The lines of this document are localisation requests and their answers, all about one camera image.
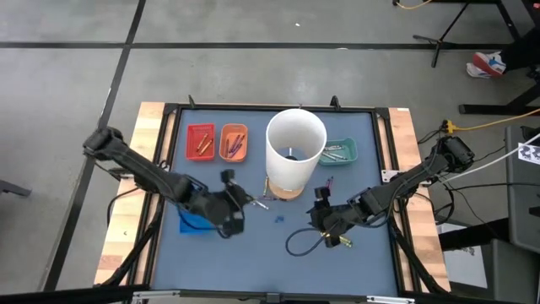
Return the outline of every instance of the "wooden table frame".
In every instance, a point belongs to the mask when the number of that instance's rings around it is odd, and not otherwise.
[[[336,108],[336,111],[347,109],[346,107],[342,108],[338,103],[331,103],[331,105]],[[219,107],[223,105],[215,104],[213,106]],[[174,112],[176,108],[177,104],[143,102],[139,109],[130,147],[155,163],[167,159],[171,160],[173,151],[169,147],[171,144],[174,146],[175,143],[174,139],[172,143],[170,139],[171,137],[177,138],[176,134],[173,136],[173,126],[175,120],[180,118]],[[381,108],[375,109],[375,111],[377,113],[376,125],[380,132],[381,153],[385,169],[396,169],[396,166],[399,165],[398,169],[405,171],[417,165],[421,159],[409,110],[404,108]],[[157,143],[156,139],[159,137],[164,139],[161,143]],[[123,193],[134,187],[135,184],[132,179],[122,180],[118,193]],[[420,188],[418,192],[429,196],[427,189]],[[148,212],[143,212],[145,198]],[[142,233],[142,231],[138,231],[139,223],[148,225],[148,222],[154,216],[158,201],[158,195],[145,195],[142,190],[117,199],[112,210],[111,222],[94,280],[96,284],[107,280],[129,254],[137,235]],[[409,199],[407,213],[397,214],[396,220],[402,231],[410,231],[409,235],[412,237],[414,250],[424,267],[434,276],[440,286],[450,290],[433,210],[429,201],[418,195],[412,196]],[[149,245],[147,245],[139,257],[137,271],[130,274],[130,283],[143,283],[145,273],[146,275],[151,274],[154,266],[147,263],[149,254],[155,254],[155,252],[149,251]],[[399,249],[399,261],[402,276],[402,286],[399,287],[402,290],[419,291],[421,289],[423,292],[427,292],[426,287],[419,282],[418,276],[411,271],[407,257],[401,249]]]

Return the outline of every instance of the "white cable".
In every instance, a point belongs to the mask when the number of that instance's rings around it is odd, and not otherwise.
[[[532,143],[532,142],[533,142],[535,139],[537,139],[537,138],[540,138],[540,133],[537,134],[537,136],[535,136],[535,137],[529,139],[529,140],[528,140],[527,142],[525,142],[524,144],[530,144],[530,143]],[[517,148],[513,149],[512,151],[510,151],[509,153],[507,153],[507,154],[505,154],[505,155],[500,156],[498,159],[496,159],[496,160],[494,160],[494,161],[492,161],[492,162],[490,162],[490,163],[488,163],[488,164],[485,164],[485,165],[483,165],[483,166],[480,166],[480,167],[478,167],[478,168],[476,168],[476,169],[474,169],[474,170],[470,170],[470,171],[463,172],[463,173],[460,174],[460,175],[453,176],[453,177],[451,177],[451,178],[449,178],[449,179],[447,179],[447,180],[445,180],[445,181],[443,181],[443,182],[441,182],[441,183],[447,183],[447,182],[453,181],[453,180],[455,180],[455,179],[457,179],[457,178],[459,178],[459,177],[462,177],[462,176],[465,176],[465,175],[467,175],[467,174],[471,174],[471,173],[473,173],[473,172],[480,171],[480,170],[482,170],[482,169],[484,169],[484,168],[487,168],[487,167],[493,165],[494,163],[496,163],[497,161],[503,160],[503,159],[505,159],[506,157],[508,157],[508,156],[510,156],[510,155],[513,155],[513,154],[514,154],[517,150],[519,150],[519,149],[520,149],[520,146],[518,145]]]

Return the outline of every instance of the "yellow cable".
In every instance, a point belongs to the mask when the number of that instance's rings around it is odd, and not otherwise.
[[[447,133],[452,134],[452,133],[454,133],[454,131],[472,131],[472,130],[478,130],[478,129],[481,129],[481,128],[491,127],[493,125],[496,125],[496,124],[499,124],[499,123],[502,123],[502,122],[509,122],[509,121],[513,121],[515,119],[528,117],[528,116],[530,116],[530,115],[532,115],[534,113],[537,113],[539,111],[540,111],[540,109],[536,109],[534,111],[530,111],[530,112],[525,113],[525,114],[520,115],[520,116],[510,117],[510,118],[502,119],[502,120],[499,120],[499,121],[496,121],[496,122],[490,122],[490,123],[486,123],[486,124],[479,125],[479,126],[476,126],[476,127],[469,127],[469,128],[460,128],[460,127],[456,126],[455,124],[453,124],[451,121],[448,121]]]
[[[422,6],[428,4],[428,3],[432,2],[432,1],[433,1],[433,0],[428,0],[428,1],[424,2],[424,3],[420,3],[419,5],[415,5],[415,6],[413,6],[413,7],[406,7],[406,6],[404,6],[403,4],[401,4],[401,3],[399,3],[399,2],[397,2],[396,5],[397,5],[398,7],[400,7],[400,8],[403,8],[403,9],[409,9],[409,10],[412,10],[412,9],[416,9],[416,8],[422,7]]]

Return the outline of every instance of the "green tray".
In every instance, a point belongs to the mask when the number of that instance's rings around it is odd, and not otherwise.
[[[332,160],[325,155],[321,155],[321,158],[319,159],[319,164],[322,166],[342,166],[342,165],[348,165],[352,162],[354,162],[358,158],[358,152],[356,150],[356,142],[352,138],[346,138],[346,139],[338,139],[338,140],[328,140],[327,144],[325,144],[325,147],[330,147],[333,145],[341,145],[343,146],[343,149],[339,150],[333,150],[333,151],[324,151],[329,152],[335,155],[340,155],[343,157],[346,157],[346,160]]]

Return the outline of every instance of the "small blue object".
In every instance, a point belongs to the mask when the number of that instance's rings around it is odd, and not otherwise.
[[[331,153],[334,155],[340,155],[347,159],[341,160],[337,158],[337,160],[333,160],[329,157],[326,157],[325,155],[321,155],[321,158],[319,158],[319,165],[322,165],[322,166],[348,165],[354,162],[358,158],[358,152],[356,151],[356,142],[354,141],[354,139],[346,138],[346,139],[339,139],[339,140],[328,140],[325,147],[330,147],[334,145],[343,146],[343,149],[323,151],[323,153],[326,152],[326,153]]]
[[[191,214],[185,210],[180,209],[179,207],[176,208],[178,209],[178,216],[180,216],[180,233],[201,234],[208,233],[209,231],[213,231],[215,229],[215,227],[202,216]],[[188,224],[186,224],[186,221],[193,227],[200,229],[193,229]]]

